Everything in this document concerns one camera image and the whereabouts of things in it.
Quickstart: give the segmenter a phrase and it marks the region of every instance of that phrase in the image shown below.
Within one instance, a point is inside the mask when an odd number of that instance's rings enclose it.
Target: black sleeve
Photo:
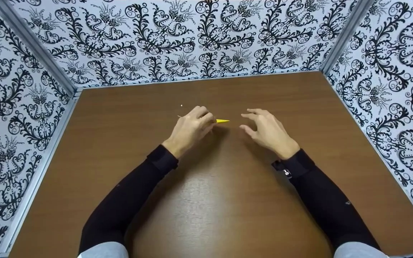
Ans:
[[[334,250],[346,242],[362,242],[380,250],[353,204],[303,150],[280,163]]]
[[[79,253],[104,242],[123,244],[124,234],[157,183],[178,160],[159,145],[147,159],[123,178],[92,212],[82,229]]]

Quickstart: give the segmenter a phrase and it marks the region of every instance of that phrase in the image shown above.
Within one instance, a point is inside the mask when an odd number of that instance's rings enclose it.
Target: left hand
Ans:
[[[196,106],[178,119],[172,135],[162,145],[179,158],[216,125],[213,114],[204,106]]]

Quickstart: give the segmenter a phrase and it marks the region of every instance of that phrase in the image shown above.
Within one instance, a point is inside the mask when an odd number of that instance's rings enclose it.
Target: brown tabletop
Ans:
[[[131,226],[132,257],[332,256],[274,156],[239,130],[246,108],[282,121],[385,253],[413,253],[413,206],[323,75],[305,72],[84,90],[10,258],[75,257],[92,210],[196,105],[231,121],[156,188]]]

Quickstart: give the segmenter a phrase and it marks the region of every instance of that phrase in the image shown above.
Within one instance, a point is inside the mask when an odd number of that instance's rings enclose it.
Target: patterned wall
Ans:
[[[0,243],[68,101],[0,18]]]
[[[413,0],[376,0],[328,79],[413,199]]]
[[[10,0],[77,87],[319,70],[356,0]]]

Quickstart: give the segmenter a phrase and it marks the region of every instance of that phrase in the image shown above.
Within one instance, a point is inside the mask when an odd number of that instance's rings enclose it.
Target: ornate floral pattern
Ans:
[[[356,0],[11,0],[77,87],[319,70]]]
[[[43,42],[64,41],[51,32],[57,28],[52,16],[27,10]],[[63,88],[0,18],[0,244],[68,102]]]
[[[413,1],[375,0],[327,78],[413,199]]]

